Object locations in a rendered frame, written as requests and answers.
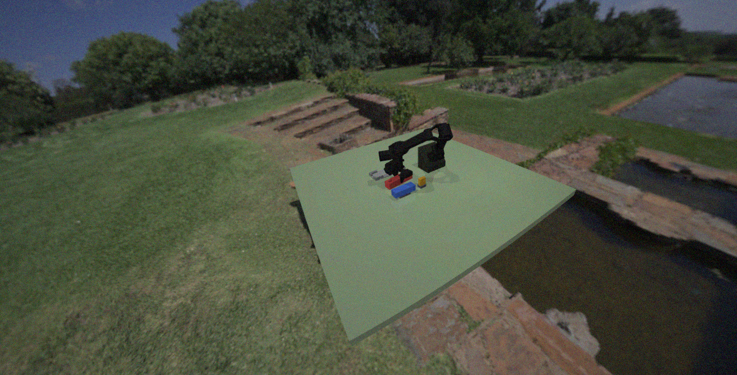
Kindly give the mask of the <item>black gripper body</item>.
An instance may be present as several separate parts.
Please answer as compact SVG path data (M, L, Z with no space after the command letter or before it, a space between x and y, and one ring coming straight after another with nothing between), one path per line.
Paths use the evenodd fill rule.
M396 164L397 164L397 167L398 167L398 172L400 172L400 171L401 171L400 175L401 175L401 176L402 176L402 177L403 177L404 179L407 179L407 178L408 178L409 176L412 176L412 175L413 175L413 171L411 171L411 170L409 170L409 169L403 169L403 168L405 167L405 166L403 166L403 160L404 160L404 159L402 159L402 160L391 160L391 161L392 161L392 163L393 163L393 164L394 164L394 163L396 163ZM387 163L385 163L385 166L387 166L387 165L389 165L389 164L390 164L390 162L387 162Z

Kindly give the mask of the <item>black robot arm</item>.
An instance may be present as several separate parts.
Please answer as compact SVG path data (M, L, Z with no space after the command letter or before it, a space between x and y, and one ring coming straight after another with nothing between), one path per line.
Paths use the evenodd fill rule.
M439 137L432 136L432 130L434 130L434 128L438 128ZM402 160L402 157L409 151L409 149L414 146L418 146L425 141L436 142L436 144L432 145L432 151L427 152L427 157L430 162L444 159L444 147L446 146L446 142L450 141L452 137L453 133L450 128L450 124L438 123L435 124L434 127L424 129L424 132L410 137L407 141L394 142L389 146L389 150L387 151L379 151L379 160ZM384 171L387 175L394 175L398 171L397 164L393 164L392 161L390 161L390 164L384 167Z

